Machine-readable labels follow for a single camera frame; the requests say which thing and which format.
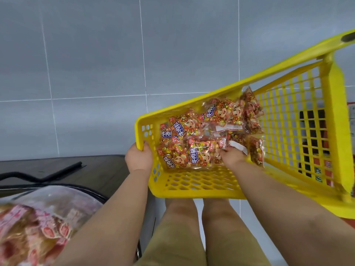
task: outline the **forearm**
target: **forearm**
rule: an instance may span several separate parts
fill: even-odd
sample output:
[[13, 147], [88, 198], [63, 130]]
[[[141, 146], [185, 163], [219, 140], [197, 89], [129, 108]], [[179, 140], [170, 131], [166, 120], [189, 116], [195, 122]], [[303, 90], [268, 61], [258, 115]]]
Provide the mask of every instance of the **forearm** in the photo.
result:
[[323, 259], [329, 263], [331, 255], [349, 254], [346, 246], [355, 244], [355, 230], [341, 219], [253, 164], [240, 162], [231, 169], [258, 220], [289, 264], [311, 265]]
[[147, 172], [133, 171], [78, 231], [56, 261], [61, 265], [132, 265], [148, 194]]

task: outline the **yellow basket stack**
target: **yellow basket stack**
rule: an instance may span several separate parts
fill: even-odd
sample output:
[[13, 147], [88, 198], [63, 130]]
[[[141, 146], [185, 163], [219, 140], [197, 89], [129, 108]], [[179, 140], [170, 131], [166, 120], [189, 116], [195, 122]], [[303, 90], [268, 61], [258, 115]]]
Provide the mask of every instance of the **yellow basket stack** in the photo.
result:
[[355, 199], [350, 195], [354, 164], [345, 85], [333, 57], [337, 49], [353, 43], [355, 30], [325, 40], [254, 76], [138, 118], [137, 146], [142, 149], [147, 140], [154, 150], [151, 192], [165, 198], [245, 199], [236, 178], [225, 167], [171, 171], [161, 166], [156, 153], [160, 124], [189, 108], [201, 112], [202, 102], [210, 98], [237, 98], [243, 87], [295, 68], [254, 91], [265, 111], [260, 118], [266, 136], [265, 162], [269, 164], [265, 171], [334, 214], [355, 219]]

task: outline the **khaki shorts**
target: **khaki shorts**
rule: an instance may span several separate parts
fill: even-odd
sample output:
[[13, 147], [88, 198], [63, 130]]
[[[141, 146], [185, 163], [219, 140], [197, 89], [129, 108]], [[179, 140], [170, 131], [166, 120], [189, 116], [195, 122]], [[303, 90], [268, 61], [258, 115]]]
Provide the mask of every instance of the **khaki shorts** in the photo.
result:
[[207, 248], [185, 224], [163, 222], [135, 266], [270, 266], [249, 231], [220, 235]]

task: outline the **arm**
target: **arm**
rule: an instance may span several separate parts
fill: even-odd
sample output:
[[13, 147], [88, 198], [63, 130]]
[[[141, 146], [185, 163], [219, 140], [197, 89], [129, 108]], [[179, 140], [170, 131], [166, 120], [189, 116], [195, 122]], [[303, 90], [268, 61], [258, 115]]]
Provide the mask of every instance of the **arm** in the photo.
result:
[[289, 265], [350, 265], [355, 230], [312, 199], [245, 161], [241, 151], [221, 151], [251, 208]]
[[114, 195], [65, 246], [56, 266], [132, 265], [148, 195], [153, 158], [148, 143], [128, 150], [130, 174]]

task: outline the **leg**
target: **leg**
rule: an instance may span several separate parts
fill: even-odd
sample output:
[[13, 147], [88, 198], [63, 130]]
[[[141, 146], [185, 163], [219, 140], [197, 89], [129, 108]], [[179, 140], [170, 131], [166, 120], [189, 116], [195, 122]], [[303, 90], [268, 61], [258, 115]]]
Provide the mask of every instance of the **leg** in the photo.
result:
[[136, 266], [206, 266], [192, 199], [166, 199], [166, 211]]
[[202, 224], [208, 266], [270, 263], [228, 199], [204, 199]]

